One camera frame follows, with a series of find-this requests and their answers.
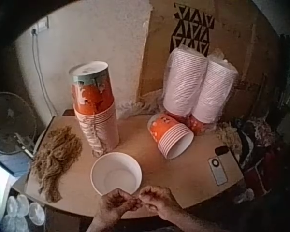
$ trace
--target power cord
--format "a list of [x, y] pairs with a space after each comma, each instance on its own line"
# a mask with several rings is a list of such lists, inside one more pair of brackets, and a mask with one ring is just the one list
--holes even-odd
[[38, 44], [38, 34], [37, 34], [37, 31], [36, 29], [32, 29], [31, 30], [31, 34], [32, 34], [32, 55], [33, 55], [33, 62], [34, 62], [34, 67], [35, 67], [35, 70], [38, 74], [38, 77], [39, 77], [39, 82], [40, 82], [40, 87], [41, 87], [41, 90], [42, 90], [42, 94], [43, 94], [43, 98], [46, 102], [46, 105], [47, 105], [47, 108], [49, 110], [49, 113], [51, 115], [51, 117], [53, 117], [53, 111], [51, 109], [51, 107], [53, 108], [54, 112], [56, 115], [58, 115], [58, 112], [56, 110], [56, 108], [54, 107], [54, 104], [52, 103], [52, 101], [50, 100], [49, 96], [48, 96], [48, 93], [47, 93], [47, 90], [46, 90], [46, 87], [45, 87], [45, 83], [44, 83], [44, 76], [43, 76], [43, 73], [42, 73], [42, 69], [41, 69], [41, 63], [40, 63], [40, 53], [39, 53], [39, 44]]

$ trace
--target stack of paper cups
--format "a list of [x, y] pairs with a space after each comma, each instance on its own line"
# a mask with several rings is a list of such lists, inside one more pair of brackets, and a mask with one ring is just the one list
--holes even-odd
[[238, 76], [236, 68], [228, 62], [211, 55], [208, 60], [199, 100], [192, 111], [192, 115], [203, 123], [213, 123], [217, 120]]
[[190, 48], [176, 48], [170, 56], [165, 87], [164, 108], [176, 116], [188, 115], [200, 92], [207, 58]]
[[92, 62], [70, 70], [75, 115], [96, 156], [119, 143], [115, 100], [108, 64]]
[[191, 144], [193, 132], [166, 114], [151, 117], [147, 128], [166, 159], [181, 155]]

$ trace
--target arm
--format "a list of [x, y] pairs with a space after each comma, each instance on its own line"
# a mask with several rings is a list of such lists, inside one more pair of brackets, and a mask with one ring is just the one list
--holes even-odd
[[168, 221], [184, 232], [226, 232], [215, 223], [200, 220], [184, 210], [175, 212], [173, 216], [168, 218]]
[[140, 200], [149, 211], [157, 213], [184, 232], [225, 232], [216, 224], [202, 221], [187, 213], [168, 188], [148, 186], [141, 190]]
[[99, 209], [87, 232], [110, 232], [127, 211], [142, 207], [140, 200], [130, 194], [115, 189], [102, 196]]

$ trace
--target remote control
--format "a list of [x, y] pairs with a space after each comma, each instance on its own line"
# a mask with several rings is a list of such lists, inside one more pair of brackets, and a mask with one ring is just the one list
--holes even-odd
[[212, 173], [218, 186], [228, 182], [226, 173], [224, 172], [218, 157], [210, 158], [208, 163], [211, 167]]

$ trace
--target white wall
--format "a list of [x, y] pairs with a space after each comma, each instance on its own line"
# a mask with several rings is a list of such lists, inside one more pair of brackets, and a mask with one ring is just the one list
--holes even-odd
[[[68, 70], [89, 61], [109, 63], [117, 101], [137, 94], [151, 6], [148, 0], [82, 0], [49, 15], [49, 30], [39, 34], [47, 92], [59, 114], [72, 108]], [[51, 118], [32, 59], [32, 36], [16, 40], [20, 70], [44, 124]]]

